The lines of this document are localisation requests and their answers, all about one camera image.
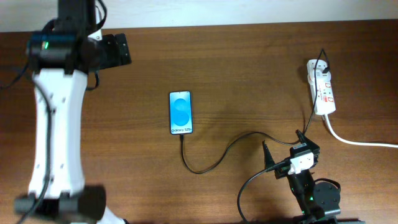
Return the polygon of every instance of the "power strip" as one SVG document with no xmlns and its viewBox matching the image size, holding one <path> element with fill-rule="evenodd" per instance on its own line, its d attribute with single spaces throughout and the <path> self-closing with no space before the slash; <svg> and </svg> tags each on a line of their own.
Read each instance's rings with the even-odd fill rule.
<svg viewBox="0 0 398 224">
<path fill-rule="evenodd" d="M 335 97 L 333 96 L 333 92 L 331 90 L 331 73 L 328 68 L 328 64 L 323 60 L 313 59 L 309 60 L 307 63 L 308 70 L 308 82 L 311 88 L 312 102 L 315 102 L 314 112 L 317 115 L 322 115 L 323 120 L 325 121 L 330 133 L 337 138 L 339 141 L 342 141 L 347 144 L 353 144 L 357 146 L 380 146 L 380 147 L 394 147 L 398 148 L 398 145 L 395 144 L 386 144 L 386 143 L 372 143 L 372 142 L 353 142 L 345 140 L 339 137 L 333 130 L 330 124 L 330 120 L 328 114 L 336 111 L 335 105 Z M 315 74 L 317 76 L 317 87 L 315 88 Z"/>
<path fill-rule="evenodd" d="M 326 69 L 328 66 L 328 64 L 323 60 L 319 60 L 317 64 L 317 69 L 314 69 L 316 62 L 317 60 L 313 59 L 308 61 L 307 63 L 308 82 L 311 87 L 312 103 L 315 101 L 315 98 L 317 98 L 317 102 L 315 103 L 315 114 L 330 114 L 336 111 L 335 97 L 333 96 L 330 83 L 331 73 L 330 71 L 325 74 L 322 73 L 324 69 Z M 317 74 L 318 94 L 315 94 L 314 73 Z"/>
</svg>

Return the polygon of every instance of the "wooden desk surface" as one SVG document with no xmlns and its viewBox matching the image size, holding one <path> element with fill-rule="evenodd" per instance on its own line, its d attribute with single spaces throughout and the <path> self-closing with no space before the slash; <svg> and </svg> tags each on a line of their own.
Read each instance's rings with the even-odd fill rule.
<svg viewBox="0 0 398 224">
<path fill-rule="evenodd" d="M 398 143 L 398 21 L 105 30 L 126 34 L 133 63 L 100 73 L 85 95 L 81 158 L 87 184 L 104 184 L 108 206 L 132 222 L 240 222 L 236 196 L 264 167 L 260 136 L 239 142 L 213 172 L 183 166 L 169 131 L 168 93 L 190 90 L 195 132 L 186 155 L 204 169 L 236 136 L 264 131 L 296 140 L 310 116 L 306 62 L 328 53 L 335 131 L 353 141 Z M 0 65 L 22 66 L 29 34 L 0 34 Z M 14 74 L 1 71 L 1 81 Z M 314 178 L 342 185 L 339 218 L 397 223 L 398 150 L 337 141 L 315 117 L 307 136 L 321 147 Z M 289 147 L 267 141 L 276 161 Z M 34 165 L 35 103 L 25 80 L 0 92 L 0 222 L 27 192 Z M 250 220 L 300 215 L 286 179 L 263 175 L 243 193 Z"/>
</svg>

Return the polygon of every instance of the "smartphone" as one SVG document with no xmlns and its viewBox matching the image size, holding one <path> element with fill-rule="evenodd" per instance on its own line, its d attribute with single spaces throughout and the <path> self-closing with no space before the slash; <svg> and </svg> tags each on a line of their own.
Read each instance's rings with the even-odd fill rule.
<svg viewBox="0 0 398 224">
<path fill-rule="evenodd" d="M 170 93 L 170 132 L 172 134 L 193 132 L 191 93 L 189 91 Z"/>
</svg>

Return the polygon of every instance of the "white plastic casing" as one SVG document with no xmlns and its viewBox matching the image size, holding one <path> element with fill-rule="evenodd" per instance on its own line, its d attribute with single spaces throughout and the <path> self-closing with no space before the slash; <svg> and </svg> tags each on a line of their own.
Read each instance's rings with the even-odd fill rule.
<svg viewBox="0 0 398 224">
<path fill-rule="evenodd" d="M 336 110 L 335 97 L 331 90 L 331 73 L 328 72 L 323 74 L 325 68 L 327 68 L 327 63 L 323 60 L 318 61 L 316 74 L 317 74 L 317 89 L 318 94 L 315 94 L 315 78 L 314 78 L 314 67 L 317 60 L 309 60 L 307 63 L 308 70 L 308 82 L 311 88 L 312 102 L 317 98 L 315 105 L 315 114 L 325 115 L 330 114 Z"/>
<path fill-rule="evenodd" d="M 288 175 L 299 174 L 302 170 L 311 168 L 313 165 L 313 153 L 307 153 L 305 155 L 290 159 L 291 165 Z"/>
<path fill-rule="evenodd" d="M 100 221 L 97 222 L 97 224 L 125 224 L 125 222 L 123 219 L 114 215 L 114 213 L 111 212 L 111 210 L 108 207 L 106 207 L 104 216 Z"/>
<path fill-rule="evenodd" d="M 85 185 L 80 161 L 80 120 L 87 74 L 75 70 L 66 75 L 63 69 L 41 69 L 33 79 L 43 88 L 50 100 L 52 113 L 51 178 L 45 198 L 59 198 L 65 192 L 73 196 Z M 36 155 L 29 193 L 38 197 L 43 188 L 46 162 L 47 112 L 45 101 L 35 90 L 37 124 Z"/>
</svg>

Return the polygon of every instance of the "black cable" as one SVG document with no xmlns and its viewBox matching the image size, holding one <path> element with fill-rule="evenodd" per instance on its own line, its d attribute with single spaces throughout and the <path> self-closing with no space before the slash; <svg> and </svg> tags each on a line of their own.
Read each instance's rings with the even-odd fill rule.
<svg viewBox="0 0 398 224">
<path fill-rule="evenodd" d="M 45 101 L 45 108 L 46 108 L 46 112 L 47 112 L 47 138 L 46 138 L 46 155 L 45 155 L 46 156 L 46 161 L 45 161 L 45 175 L 44 175 L 44 184 L 43 184 L 42 192 L 40 193 L 38 199 L 33 204 L 33 206 L 29 209 L 29 211 L 27 213 L 25 213 L 21 217 L 21 219 L 17 222 L 17 224 L 21 224 L 24 221 L 26 221 L 26 219 L 28 219 L 31 215 L 33 215 L 34 212 L 36 211 L 36 209 L 43 202 L 44 195 L 45 195 L 45 193 L 46 193 L 46 191 L 47 191 L 47 189 L 49 187 L 49 184 L 50 184 L 50 172 L 51 172 L 50 160 L 51 160 L 52 110 L 51 110 L 51 107 L 50 107 L 50 101 L 46 97 L 43 88 L 33 78 L 31 78 L 29 75 L 26 75 L 26 78 L 34 84 L 34 86 L 40 92 L 40 94 L 42 95 L 42 97 L 43 97 L 43 99 Z"/>
<path fill-rule="evenodd" d="M 98 15 L 99 15 L 99 19 L 100 19 L 100 20 L 102 20 L 102 13 L 101 13 L 101 10 L 99 9 L 99 7 L 98 7 L 98 6 L 95 6 L 95 8 L 97 8 L 97 9 L 98 9 Z"/>
<path fill-rule="evenodd" d="M 265 137 L 267 137 L 267 138 L 269 138 L 269 139 L 271 139 L 271 140 L 273 140 L 273 141 L 275 141 L 275 142 L 277 142 L 277 143 L 284 144 L 284 145 L 286 145 L 286 146 L 292 146 L 292 145 L 295 144 L 294 142 L 292 142 L 292 143 L 282 142 L 282 141 L 280 141 L 280 140 L 278 140 L 278 139 L 276 139 L 276 138 L 273 138 L 273 137 L 270 136 L 269 134 L 266 134 L 266 133 L 263 133 L 263 132 L 260 132 L 260 131 L 253 131 L 253 132 L 244 134 L 244 135 L 238 137 L 237 139 L 235 139 L 235 141 L 233 141 L 233 142 L 225 149 L 224 154 L 221 156 L 221 158 L 220 158 L 215 164 L 213 164 L 212 166 L 210 166 L 209 168 L 207 168 L 207 169 L 205 169 L 205 170 L 202 170 L 202 171 L 194 171 L 194 170 L 192 170 L 191 168 L 189 168 L 189 166 L 188 166 L 188 164 L 187 164 L 187 162 L 186 162 L 186 160 L 185 160 L 184 151 L 183 151 L 183 140 L 184 140 L 184 135 L 181 134 L 181 135 L 180 135 L 180 142 L 181 142 L 181 158 L 182 158 L 182 161 L 183 161 L 185 167 L 186 167 L 191 173 L 193 173 L 193 174 L 206 174 L 206 173 L 212 171 L 214 168 L 216 168 L 216 167 L 223 161 L 223 159 L 224 159 L 225 156 L 227 155 L 228 151 L 232 148 L 232 146 L 235 145 L 235 143 L 237 143 L 239 140 L 242 140 L 242 139 L 244 139 L 244 138 L 246 138 L 246 137 L 248 137 L 248 136 L 250 136 L 250 135 L 252 135 L 252 134 L 261 134 L 261 135 L 263 135 L 263 136 L 265 136 Z"/>
<path fill-rule="evenodd" d="M 243 212 L 242 212 L 242 210 L 241 210 L 241 195 L 242 195 L 242 192 L 243 192 L 243 190 L 246 188 L 246 186 L 247 186 L 253 179 L 255 179 L 256 177 L 258 177 L 258 176 L 260 176 L 261 174 L 263 174 L 263 173 L 265 173 L 265 172 L 268 172 L 268 171 L 269 171 L 269 168 L 268 168 L 268 169 L 264 169 L 264 170 L 258 172 L 257 174 L 254 174 L 254 176 L 250 177 L 250 178 L 243 184 L 243 186 L 241 187 L 241 190 L 240 190 L 239 193 L 238 193 L 238 199 L 237 199 L 237 202 L 236 202 L 236 203 L 238 204 L 238 211 L 239 211 L 239 214 L 241 215 L 241 217 L 242 217 L 244 223 L 249 223 L 249 221 L 248 221 L 248 220 L 246 219 L 246 217 L 243 215 Z"/>
<path fill-rule="evenodd" d="M 94 32 L 97 32 L 104 26 L 106 17 L 108 16 L 108 11 L 106 10 L 106 6 L 105 6 L 104 2 L 102 0 L 98 0 L 98 2 L 101 5 L 102 10 L 104 11 L 104 18 L 97 24 L 96 30 Z"/>
<path fill-rule="evenodd" d="M 46 25 L 43 27 L 42 32 L 52 32 L 52 30 L 55 27 L 55 21 L 56 19 L 52 19 L 46 23 Z"/>
<path fill-rule="evenodd" d="M 100 77 L 98 76 L 98 71 L 94 72 L 95 76 L 95 86 L 94 87 L 86 87 L 86 91 L 93 91 L 100 85 Z"/>
<path fill-rule="evenodd" d="M 27 70 L 27 67 L 28 67 L 28 64 L 26 63 L 26 65 L 24 66 L 22 71 L 20 73 L 18 73 L 18 75 L 10 83 L 8 83 L 7 85 L 4 85 L 4 86 L 0 86 L 0 90 L 7 90 L 10 87 L 12 87 L 15 83 L 17 83 L 22 78 L 22 76 L 24 76 L 24 74 Z"/>
</svg>

